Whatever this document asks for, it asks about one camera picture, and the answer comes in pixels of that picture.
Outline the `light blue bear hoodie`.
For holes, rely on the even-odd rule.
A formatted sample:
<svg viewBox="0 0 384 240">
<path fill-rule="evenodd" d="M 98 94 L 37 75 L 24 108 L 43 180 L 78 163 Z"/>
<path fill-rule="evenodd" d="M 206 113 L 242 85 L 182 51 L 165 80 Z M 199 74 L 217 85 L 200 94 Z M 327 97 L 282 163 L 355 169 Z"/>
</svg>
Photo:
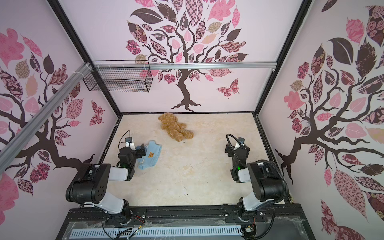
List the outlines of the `light blue bear hoodie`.
<svg viewBox="0 0 384 240">
<path fill-rule="evenodd" d="M 144 145 L 146 150 L 146 155 L 141 158 L 139 161 L 139 169 L 145 170 L 147 168 L 154 167 L 159 160 L 162 145 L 157 144 L 156 141 L 151 140 L 147 145 Z"/>
</svg>

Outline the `brown teddy bear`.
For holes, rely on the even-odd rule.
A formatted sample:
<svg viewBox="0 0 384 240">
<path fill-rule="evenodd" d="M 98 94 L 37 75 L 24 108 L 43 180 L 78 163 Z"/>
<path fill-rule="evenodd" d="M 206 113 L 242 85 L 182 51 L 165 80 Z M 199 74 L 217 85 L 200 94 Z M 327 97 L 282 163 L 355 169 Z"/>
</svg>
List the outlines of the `brown teddy bear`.
<svg viewBox="0 0 384 240">
<path fill-rule="evenodd" d="M 161 129 L 177 142 L 191 140 L 194 137 L 194 133 L 186 129 L 187 125 L 180 123 L 172 113 L 164 113 L 158 117 L 158 120 L 161 122 Z"/>
</svg>

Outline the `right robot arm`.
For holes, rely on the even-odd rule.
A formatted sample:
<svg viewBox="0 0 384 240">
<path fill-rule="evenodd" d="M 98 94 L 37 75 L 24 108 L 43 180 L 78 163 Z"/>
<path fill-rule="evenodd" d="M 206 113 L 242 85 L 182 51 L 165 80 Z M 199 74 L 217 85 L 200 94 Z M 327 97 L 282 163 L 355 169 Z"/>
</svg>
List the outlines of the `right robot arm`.
<svg viewBox="0 0 384 240">
<path fill-rule="evenodd" d="M 227 140 L 225 153 L 232 158 L 232 179 L 236 183 L 250 183 L 252 190 L 241 197 L 234 215 L 243 223 L 250 222 L 250 216 L 260 213 L 263 209 L 284 200 L 288 193 L 287 183 L 279 168 L 269 160 L 258 160 L 248 163 L 250 148 L 240 140 L 232 145 Z"/>
</svg>

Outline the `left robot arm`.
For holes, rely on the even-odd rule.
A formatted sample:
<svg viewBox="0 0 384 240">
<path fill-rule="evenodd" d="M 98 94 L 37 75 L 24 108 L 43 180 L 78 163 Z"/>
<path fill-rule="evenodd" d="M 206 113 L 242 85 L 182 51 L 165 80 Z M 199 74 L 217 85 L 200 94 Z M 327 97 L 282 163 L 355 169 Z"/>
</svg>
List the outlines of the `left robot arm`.
<svg viewBox="0 0 384 240">
<path fill-rule="evenodd" d="M 144 145 L 132 149 L 123 147 L 118 152 L 118 164 L 86 164 L 74 177 L 66 190 L 66 200 L 79 205 L 90 206 L 115 216 L 120 224 L 130 221 L 144 223 L 142 214 L 135 214 L 125 199 L 109 193 L 108 183 L 132 180 L 137 159 L 146 155 Z"/>
</svg>

